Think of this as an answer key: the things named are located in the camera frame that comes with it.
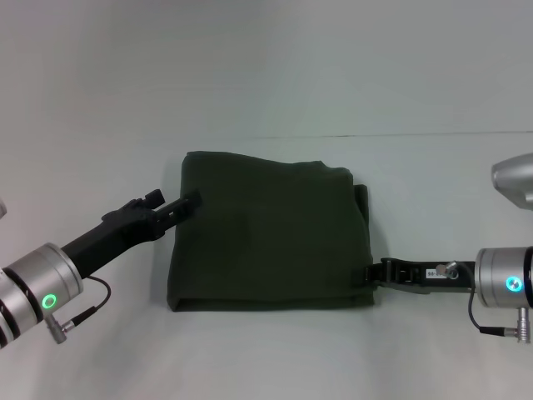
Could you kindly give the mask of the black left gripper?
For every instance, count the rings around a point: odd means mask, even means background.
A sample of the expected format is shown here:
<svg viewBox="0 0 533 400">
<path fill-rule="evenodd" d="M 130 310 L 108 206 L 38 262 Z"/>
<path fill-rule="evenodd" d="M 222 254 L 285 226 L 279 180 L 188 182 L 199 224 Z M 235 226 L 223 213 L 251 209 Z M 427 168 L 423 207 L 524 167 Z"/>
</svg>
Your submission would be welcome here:
<svg viewBox="0 0 533 400">
<path fill-rule="evenodd" d="M 131 200 L 105 214 L 99 225 L 63 246 L 62 251 L 81 278 L 88 278 L 130 248 L 155 241 L 167 230 L 192 218 L 203 201 L 201 194 L 194 191 L 155 211 L 164 203 L 160 189 Z"/>
</svg>

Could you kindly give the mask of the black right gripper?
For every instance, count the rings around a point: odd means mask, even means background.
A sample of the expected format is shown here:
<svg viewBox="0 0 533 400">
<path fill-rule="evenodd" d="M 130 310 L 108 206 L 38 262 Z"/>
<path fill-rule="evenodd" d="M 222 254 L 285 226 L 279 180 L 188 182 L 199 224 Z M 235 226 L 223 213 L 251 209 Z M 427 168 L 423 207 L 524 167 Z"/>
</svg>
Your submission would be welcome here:
<svg viewBox="0 0 533 400">
<path fill-rule="evenodd" d="M 381 286 L 406 293 L 468 293 L 472 288 L 468 273 L 458 267 L 451 277 L 437 273 L 446 262 L 412 262 L 383 258 L 379 264 L 351 271 L 353 287 Z"/>
</svg>

